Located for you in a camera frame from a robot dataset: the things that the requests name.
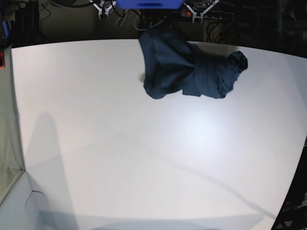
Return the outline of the blue box overhead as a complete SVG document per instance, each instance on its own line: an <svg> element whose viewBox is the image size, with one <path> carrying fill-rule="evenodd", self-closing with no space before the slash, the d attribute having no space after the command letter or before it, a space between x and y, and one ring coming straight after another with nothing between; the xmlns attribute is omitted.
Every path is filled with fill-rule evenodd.
<svg viewBox="0 0 307 230"><path fill-rule="evenodd" d="M178 9L183 0L117 0L123 9Z"/></svg>

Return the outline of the black power strip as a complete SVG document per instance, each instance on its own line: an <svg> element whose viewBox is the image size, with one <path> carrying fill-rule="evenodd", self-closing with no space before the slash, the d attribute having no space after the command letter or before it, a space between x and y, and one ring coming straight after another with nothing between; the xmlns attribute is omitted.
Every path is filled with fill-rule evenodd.
<svg viewBox="0 0 307 230"><path fill-rule="evenodd" d="M232 12L224 12L224 11L208 11L203 16L200 14L194 15L190 10L183 9L181 12L181 16L192 18L194 22L196 19L214 19L214 20L226 20L233 21L235 19L235 15Z"/></svg>

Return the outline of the red object at left edge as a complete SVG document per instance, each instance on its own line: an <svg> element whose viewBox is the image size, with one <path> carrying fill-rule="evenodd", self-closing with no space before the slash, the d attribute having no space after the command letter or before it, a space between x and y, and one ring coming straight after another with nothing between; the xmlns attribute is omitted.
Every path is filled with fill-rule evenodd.
<svg viewBox="0 0 307 230"><path fill-rule="evenodd" d="M0 52L0 69L5 68L5 57L4 52Z"/></svg>

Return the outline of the dark blue t-shirt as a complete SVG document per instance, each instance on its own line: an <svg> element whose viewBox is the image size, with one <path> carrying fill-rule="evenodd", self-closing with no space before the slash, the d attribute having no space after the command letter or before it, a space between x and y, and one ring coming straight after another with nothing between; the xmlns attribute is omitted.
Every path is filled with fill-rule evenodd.
<svg viewBox="0 0 307 230"><path fill-rule="evenodd" d="M145 31L139 43L145 63L143 87L153 99L178 91L223 99L248 68L248 59L240 51L209 54L171 31Z"/></svg>

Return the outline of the blue object at left edge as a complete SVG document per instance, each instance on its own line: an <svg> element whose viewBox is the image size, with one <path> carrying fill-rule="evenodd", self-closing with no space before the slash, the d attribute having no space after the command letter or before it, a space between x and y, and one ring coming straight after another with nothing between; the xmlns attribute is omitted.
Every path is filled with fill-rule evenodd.
<svg viewBox="0 0 307 230"><path fill-rule="evenodd" d="M8 39L11 36L11 29L9 26L9 22L7 20L2 21L2 26L4 29L5 38Z"/></svg>

